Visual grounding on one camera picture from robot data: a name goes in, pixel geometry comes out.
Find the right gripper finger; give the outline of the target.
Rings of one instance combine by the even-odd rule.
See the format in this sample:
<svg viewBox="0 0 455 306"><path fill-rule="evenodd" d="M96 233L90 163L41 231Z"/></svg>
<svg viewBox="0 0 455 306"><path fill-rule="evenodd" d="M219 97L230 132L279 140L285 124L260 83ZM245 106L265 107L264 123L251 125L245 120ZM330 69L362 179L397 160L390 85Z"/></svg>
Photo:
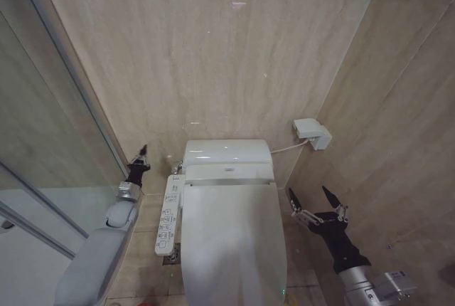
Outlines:
<svg viewBox="0 0 455 306"><path fill-rule="evenodd" d="M289 202L291 205L292 213L291 216L294 217L298 222L303 223L304 225L309 226L313 224L318 226L322 224L322 219L313 214L312 212L303 209L299 199L291 188L288 188Z"/></svg>
<svg viewBox="0 0 455 306"><path fill-rule="evenodd" d="M348 206L342 204L338 197L325 186L322 186L322 189L334 212L337 214L337 219L342 222L348 222Z"/></svg>

